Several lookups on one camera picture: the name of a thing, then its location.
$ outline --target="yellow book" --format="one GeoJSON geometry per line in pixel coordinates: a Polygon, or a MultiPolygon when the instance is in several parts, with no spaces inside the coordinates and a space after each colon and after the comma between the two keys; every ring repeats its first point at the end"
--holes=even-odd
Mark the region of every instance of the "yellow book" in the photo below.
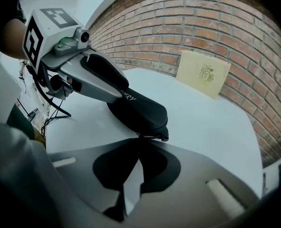
{"type": "Polygon", "coordinates": [[[184,50],[176,79],[215,99],[226,80],[230,65],[203,53],[184,50]]]}

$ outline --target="brick wall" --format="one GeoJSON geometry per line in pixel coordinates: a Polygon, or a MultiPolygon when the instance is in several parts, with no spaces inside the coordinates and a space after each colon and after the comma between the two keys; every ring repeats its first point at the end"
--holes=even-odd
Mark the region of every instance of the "brick wall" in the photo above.
{"type": "Polygon", "coordinates": [[[118,0],[90,31],[122,69],[175,76],[182,50],[230,62],[221,96],[247,112],[263,165],[281,157],[281,29],[259,0],[118,0]]]}

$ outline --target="white table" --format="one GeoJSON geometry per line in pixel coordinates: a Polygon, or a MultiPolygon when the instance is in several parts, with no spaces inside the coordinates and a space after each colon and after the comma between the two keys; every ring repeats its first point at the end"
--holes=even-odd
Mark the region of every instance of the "white table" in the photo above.
{"type": "MultiPolygon", "coordinates": [[[[260,150],[242,109],[221,97],[213,100],[171,76],[146,69],[127,70],[124,74],[130,88],[166,107],[167,143],[210,157],[244,181],[259,198],[262,196],[260,150]]],[[[137,137],[113,116],[104,102],[74,92],[61,107],[72,117],[47,127],[48,153],[137,137]]]]}

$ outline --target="wire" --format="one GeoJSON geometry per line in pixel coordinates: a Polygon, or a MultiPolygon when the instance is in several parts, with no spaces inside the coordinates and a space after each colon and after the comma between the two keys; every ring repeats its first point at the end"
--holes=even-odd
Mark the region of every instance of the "wire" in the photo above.
{"type": "Polygon", "coordinates": [[[42,97],[54,108],[58,109],[60,112],[64,113],[65,115],[67,115],[68,117],[71,117],[72,115],[70,113],[68,113],[67,111],[63,110],[62,108],[60,108],[59,106],[57,106],[55,103],[53,103],[47,96],[46,94],[44,94],[43,90],[41,89],[41,86],[39,85],[38,79],[37,79],[37,75],[34,72],[33,68],[29,65],[26,66],[29,73],[32,75],[34,81],[35,81],[35,85],[37,87],[37,89],[39,90],[40,94],[42,95],[42,97]]]}
{"type": "Polygon", "coordinates": [[[60,119],[60,118],[69,118],[69,117],[70,117],[70,116],[68,116],[68,115],[66,115],[66,116],[57,116],[57,115],[58,115],[58,112],[59,112],[58,109],[54,110],[53,114],[52,114],[48,119],[46,119],[46,121],[44,122],[44,125],[41,127],[41,135],[42,135],[44,138],[46,138],[46,136],[45,136],[45,127],[46,127],[47,125],[51,124],[53,120],[55,120],[55,119],[60,119]]]}
{"type": "Polygon", "coordinates": [[[26,112],[27,116],[29,116],[29,113],[25,110],[24,106],[22,105],[21,101],[19,99],[17,99],[18,102],[20,103],[20,105],[22,106],[22,108],[24,109],[24,111],[26,112]]]}

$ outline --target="robotic arm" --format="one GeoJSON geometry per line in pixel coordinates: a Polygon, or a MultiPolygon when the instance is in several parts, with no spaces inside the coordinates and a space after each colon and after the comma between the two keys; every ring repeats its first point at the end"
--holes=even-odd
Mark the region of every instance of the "robotic arm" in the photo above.
{"type": "Polygon", "coordinates": [[[31,73],[48,95],[65,100],[72,91],[113,103],[128,88],[122,71],[106,55],[91,48],[89,31],[63,9],[32,12],[23,51],[31,73]],[[58,73],[49,78],[48,71],[58,73]]]}
{"type": "MultiPolygon", "coordinates": [[[[130,89],[120,68],[91,47],[89,31],[81,27],[63,9],[32,12],[23,50],[38,90],[40,83],[48,88],[48,95],[61,100],[75,91],[106,102],[114,116],[139,136],[167,141],[165,107],[130,89]],[[48,71],[57,75],[49,78],[48,71]]],[[[70,116],[52,101],[48,102],[70,116]]]]}

